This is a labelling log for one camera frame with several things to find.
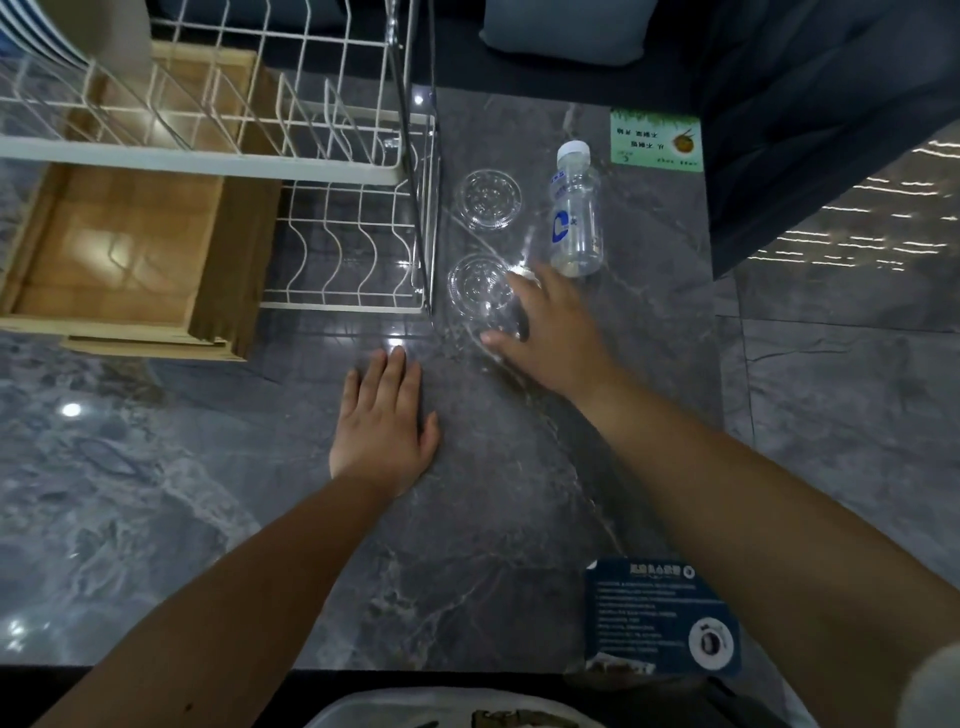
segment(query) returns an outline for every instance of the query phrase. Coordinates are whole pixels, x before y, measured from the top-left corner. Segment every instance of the person's right arm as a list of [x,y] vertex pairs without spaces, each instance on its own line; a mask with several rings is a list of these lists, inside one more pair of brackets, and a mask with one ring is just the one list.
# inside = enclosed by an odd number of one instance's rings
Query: person's right arm
[[821,728],[894,726],[911,672],[960,641],[960,592],[829,497],[642,386],[574,284],[511,275],[520,342],[483,341],[569,399],[643,483],[674,547],[732,607]]

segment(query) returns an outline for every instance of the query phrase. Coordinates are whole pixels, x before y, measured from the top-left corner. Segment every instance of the stacked wooden tray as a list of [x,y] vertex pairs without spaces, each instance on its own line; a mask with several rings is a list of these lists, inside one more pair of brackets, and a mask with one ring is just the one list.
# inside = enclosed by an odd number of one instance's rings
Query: stacked wooden tray
[[[198,98],[209,83],[209,52],[155,44],[155,58],[174,64],[178,81]],[[216,59],[242,94],[255,62],[255,53],[223,49]],[[169,86],[157,108],[192,103]],[[105,106],[124,106],[117,99],[127,91],[113,82],[104,82],[101,93]],[[252,105],[261,116],[270,113],[275,93],[275,82],[259,69]],[[215,103],[223,115],[241,112],[232,92]],[[95,120],[84,113],[72,121],[91,128]],[[153,145],[170,138],[154,131],[146,112],[111,114],[125,129],[148,134]],[[195,148],[228,143],[219,130],[187,129],[189,119],[172,118],[184,125],[178,133],[196,132]],[[239,122],[225,126],[244,152],[273,152],[260,127],[248,124],[240,134]],[[51,164],[12,247],[0,288],[0,328],[63,334],[63,345],[81,352],[246,358],[280,188],[278,180]]]

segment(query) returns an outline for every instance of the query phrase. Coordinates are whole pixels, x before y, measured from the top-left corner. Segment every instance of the tiled floor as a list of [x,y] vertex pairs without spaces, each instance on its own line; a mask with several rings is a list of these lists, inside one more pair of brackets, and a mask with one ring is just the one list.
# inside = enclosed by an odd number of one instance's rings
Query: tiled floor
[[737,439],[960,587],[960,123],[717,281]]

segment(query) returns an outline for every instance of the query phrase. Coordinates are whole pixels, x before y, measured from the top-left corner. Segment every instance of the forearm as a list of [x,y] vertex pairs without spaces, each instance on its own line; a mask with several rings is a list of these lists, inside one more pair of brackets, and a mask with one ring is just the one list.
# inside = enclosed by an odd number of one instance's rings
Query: forearm
[[824,728],[889,722],[911,669],[960,640],[949,584],[767,458],[622,372],[579,404]]
[[154,609],[37,728],[252,724],[389,502],[331,480]]

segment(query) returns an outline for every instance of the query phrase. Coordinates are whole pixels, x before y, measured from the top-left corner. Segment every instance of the hand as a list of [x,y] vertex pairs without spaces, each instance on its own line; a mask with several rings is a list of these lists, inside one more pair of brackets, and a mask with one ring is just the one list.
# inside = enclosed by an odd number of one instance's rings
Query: hand
[[373,353],[360,382],[350,370],[344,382],[337,434],[330,449],[330,474],[349,475],[401,496],[433,461],[440,444],[440,422],[431,412],[417,434],[420,364],[404,367],[406,353]]
[[507,280],[530,322],[525,342],[503,331],[484,331],[480,340],[544,387],[583,408],[596,384],[621,370],[570,279],[549,265],[534,264],[542,288],[513,273]]

